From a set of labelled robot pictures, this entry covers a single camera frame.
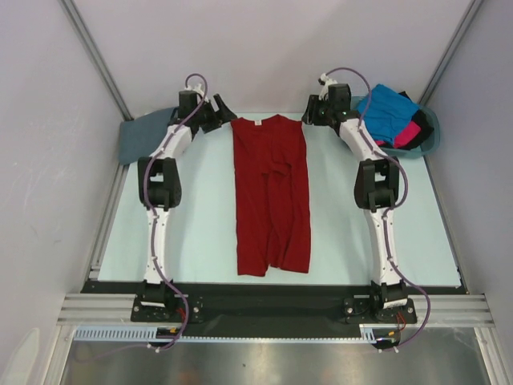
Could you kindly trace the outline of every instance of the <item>red pants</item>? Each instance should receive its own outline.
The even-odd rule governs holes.
[[[263,277],[269,265],[308,273],[310,210],[302,124],[275,115],[232,121],[237,272]]]

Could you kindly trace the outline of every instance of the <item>dark gray cloth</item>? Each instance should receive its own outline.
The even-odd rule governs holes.
[[[119,155],[121,164],[136,162],[141,156],[149,156],[159,146],[168,132],[172,108],[165,108],[141,116],[119,126]]]

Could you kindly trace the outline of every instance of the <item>shiny floor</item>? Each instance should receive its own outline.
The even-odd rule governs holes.
[[[489,384],[473,329],[425,330],[399,354],[369,345],[183,342],[91,360],[119,342],[74,342],[61,385]]]

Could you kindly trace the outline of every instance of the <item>table surface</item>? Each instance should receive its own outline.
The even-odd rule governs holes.
[[[274,114],[240,114],[261,120]],[[282,114],[299,120],[300,114]],[[236,270],[236,203],[232,129],[203,134],[177,160],[182,201],[168,225],[168,277],[178,282],[368,285],[369,230],[353,198],[357,160],[331,128],[304,126],[309,171],[312,252],[307,274],[269,268],[265,277]],[[401,160],[410,183],[394,228],[402,272],[423,286],[460,286],[459,275],[423,158]],[[128,170],[111,228],[102,281],[141,281],[147,219],[136,164]]]

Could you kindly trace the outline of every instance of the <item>cable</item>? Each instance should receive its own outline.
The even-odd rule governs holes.
[[[125,350],[128,350],[128,349],[132,349],[132,348],[135,348],[135,347],[146,347],[146,348],[152,348],[155,350],[156,353],[159,353],[160,351],[166,351],[168,350],[169,348],[171,348],[173,345],[175,345],[175,342],[182,336],[182,334],[184,333],[185,331],[185,328],[187,327],[187,323],[188,323],[188,319],[189,319],[189,304],[188,304],[188,301],[187,301],[187,298],[185,297],[185,295],[180,291],[178,290],[178,288],[176,288],[165,276],[164,276],[164,273],[162,271],[162,269],[160,268],[159,266],[159,263],[157,261],[157,256],[156,256],[156,253],[155,253],[155,236],[156,236],[156,226],[157,226],[157,220],[159,219],[158,216],[157,216],[157,212],[156,212],[156,208],[155,206],[153,206],[150,202],[150,198],[148,196],[148,180],[150,178],[150,171],[151,171],[151,167],[152,165],[155,163],[156,159],[161,156],[165,150],[166,150],[166,147],[169,145],[169,142],[171,142],[171,139],[173,138],[173,136],[175,136],[175,134],[194,116],[194,114],[196,114],[201,106],[203,105],[205,99],[207,98],[207,92],[208,92],[208,82],[206,80],[206,78],[202,75],[202,74],[199,74],[199,73],[193,73],[193,74],[190,74],[186,79],[185,79],[185,87],[188,87],[188,82],[191,78],[193,77],[199,77],[201,78],[201,80],[203,81],[203,84],[204,84],[204,87],[205,87],[205,91],[204,91],[204,94],[201,96],[201,99],[200,99],[200,102],[198,103],[198,105],[196,106],[196,108],[194,108],[192,110],[192,112],[187,115],[187,117],[185,117],[185,119],[183,119],[177,126],[176,128],[173,130],[173,132],[171,133],[171,135],[166,139],[166,141],[164,142],[164,144],[162,145],[162,147],[160,148],[159,151],[157,151],[150,159],[150,161],[148,162],[147,164],[147,167],[146,167],[146,170],[144,171],[144,180],[143,180],[143,197],[144,197],[144,203],[146,204],[146,206],[148,207],[148,209],[150,209],[152,212],[153,212],[153,224],[151,226],[151,241],[150,241],[150,250],[151,250],[151,256],[152,256],[152,260],[153,260],[153,265],[155,266],[155,269],[156,269],[156,272],[157,274],[160,276],[160,279],[162,280],[162,282],[164,282],[166,284],[167,287],[169,287],[175,294],[177,294],[181,300],[184,302],[184,307],[185,307],[185,314],[182,314],[180,312],[180,315],[182,316],[182,326],[180,328],[180,330],[178,331],[178,333],[176,335],[174,335],[171,339],[170,342],[168,342],[166,345],[164,346],[159,346],[157,348],[154,348],[153,346],[151,346],[149,343],[148,344],[144,344],[144,343],[135,343],[135,344],[132,344],[132,345],[127,345],[127,346],[122,346],[122,347],[119,347],[117,349],[114,349],[112,351],[108,351],[106,353],[102,353],[101,355],[96,355],[95,357],[92,357],[91,359],[86,359],[86,360],[78,360],[76,359],[75,361],[79,362],[79,363],[91,363],[97,359],[102,359],[102,358],[105,358],[105,357],[108,357],[110,355],[113,355],[115,353],[118,353],[120,351],[125,351]]]
[[[426,298],[427,309],[426,309],[426,317],[422,321],[422,324],[417,329],[417,331],[415,331],[415,333],[413,333],[413,335],[411,337],[409,337],[406,341],[401,342],[401,343],[398,344],[398,347],[399,346],[402,347],[402,346],[410,343],[411,341],[413,341],[415,338],[417,338],[417,336],[426,327],[426,324],[429,321],[430,314],[431,314],[431,300],[430,300],[429,295],[427,295],[427,292],[421,286],[414,284],[412,281],[410,281],[408,278],[405,277],[405,275],[401,272],[401,270],[399,270],[398,266],[394,263],[394,260],[393,260],[394,258],[392,257],[392,252],[391,252],[391,249],[390,249],[390,239],[389,239],[389,236],[388,236],[389,233],[388,233],[388,221],[387,221],[388,216],[387,216],[387,214],[391,210],[394,210],[394,209],[396,209],[398,207],[401,207],[404,204],[404,202],[406,201],[406,197],[408,196],[408,177],[406,175],[406,171],[404,170],[404,168],[392,156],[387,156],[386,154],[381,153],[381,150],[380,150],[380,152],[378,152],[378,151],[376,151],[374,149],[374,146],[370,143],[369,138],[367,138],[367,136],[365,135],[365,133],[361,129],[363,118],[366,115],[367,111],[369,110],[369,106],[370,106],[370,102],[371,102],[371,98],[372,98],[372,90],[370,89],[370,84],[367,81],[367,79],[365,78],[365,76],[363,76],[360,72],[354,70],[353,68],[349,68],[349,67],[334,68],[333,70],[331,70],[329,72],[326,72],[326,76],[330,75],[330,74],[333,74],[336,71],[349,71],[349,72],[353,72],[354,74],[358,75],[360,77],[360,79],[363,80],[363,83],[366,84],[367,91],[368,91],[367,104],[366,104],[365,108],[363,109],[362,114],[360,115],[360,119],[358,120],[358,132],[362,136],[362,139],[366,142],[367,147],[369,147],[369,150],[374,155],[379,156],[379,157],[381,157],[383,159],[387,159],[388,161],[394,163],[399,168],[399,172],[401,173],[402,179],[404,180],[404,193],[402,194],[402,198],[399,200],[399,202],[397,204],[394,204],[394,205],[390,206],[388,209],[386,209],[385,212],[382,215],[383,235],[385,237],[385,247],[386,247],[387,261],[390,263],[390,265],[392,266],[392,269],[394,269],[395,273],[405,283],[407,283],[411,287],[413,287],[416,290],[418,290]]]

